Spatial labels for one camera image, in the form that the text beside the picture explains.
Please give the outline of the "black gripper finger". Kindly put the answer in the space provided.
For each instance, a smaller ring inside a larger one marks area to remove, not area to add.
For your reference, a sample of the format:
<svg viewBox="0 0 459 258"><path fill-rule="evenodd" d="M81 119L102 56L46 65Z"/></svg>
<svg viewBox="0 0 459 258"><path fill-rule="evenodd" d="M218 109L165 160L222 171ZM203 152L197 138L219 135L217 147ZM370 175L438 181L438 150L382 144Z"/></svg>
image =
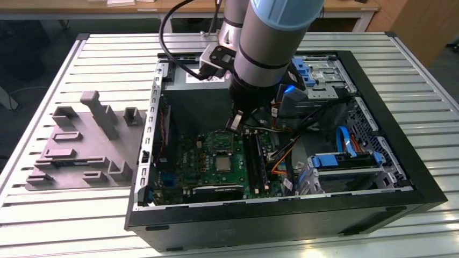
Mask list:
<svg viewBox="0 0 459 258"><path fill-rule="evenodd" d="M245 122L246 122L245 112L238 110L227 121L226 129L230 132L241 132Z"/></svg>

